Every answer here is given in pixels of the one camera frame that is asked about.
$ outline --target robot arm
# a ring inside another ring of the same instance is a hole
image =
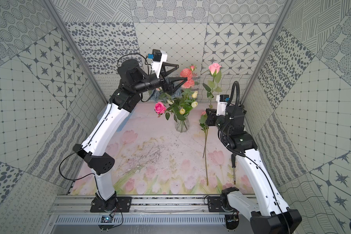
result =
[[[82,144],[76,144],[73,150],[87,162],[95,175],[98,193],[95,199],[104,204],[104,210],[112,211],[117,207],[116,192],[112,186],[109,171],[114,165],[114,159],[105,149],[118,126],[140,101],[140,93],[162,87],[172,95],[187,78],[171,77],[165,79],[178,65],[166,63],[167,54],[164,51],[153,50],[152,69],[154,74],[146,74],[136,60],[129,59],[118,68],[121,84],[109,100],[105,113],[98,124]],[[166,71],[165,66],[173,67]],[[235,105],[230,105],[237,86]],[[301,222],[297,210],[291,210],[281,197],[264,167],[257,145],[252,136],[244,131],[244,115],[246,113],[239,105],[239,84],[234,82],[230,99],[228,95],[217,96],[217,110],[207,109],[208,126],[219,129],[221,143],[238,155],[238,161],[255,191],[257,202],[247,199],[237,188],[227,188],[222,191],[222,207],[226,211],[239,211],[248,220],[255,234],[292,233]]]

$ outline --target vase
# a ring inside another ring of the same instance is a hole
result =
[[[189,119],[186,117],[186,120],[177,120],[175,123],[175,129],[180,132],[180,133],[185,133],[189,130],[190,128],[190,122]]]

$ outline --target green leaf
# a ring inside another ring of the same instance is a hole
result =
[[[206,89],[207,92],[211,91],[211,88],[207,86],[205,83],[203,83],[203,87]]]
[[[168,98],[172,98],[172,96],[170,96],[167,92],[164,93]]]
[[[222,92],[222,89],[221,89],[220,87],[217,86],[216,89],[215,89],[215,91],[216,91],[216,92]]]
[[[186,120],[186,118],[183,115],[181,115],[179,113],[177,113],[176,115],[177,115],[177,119],[179,119],[179,120]]]
[[[213,89],[215,87],[215,84],[213,81],[208,81],[208,86]]]
[[[221,71],[219,71],[219,72],[216,74],[216,77],[215,77],[215,79],[214,79],[215,82],[216,82],[216,83],[220,83],[221,77],[222,77]]]

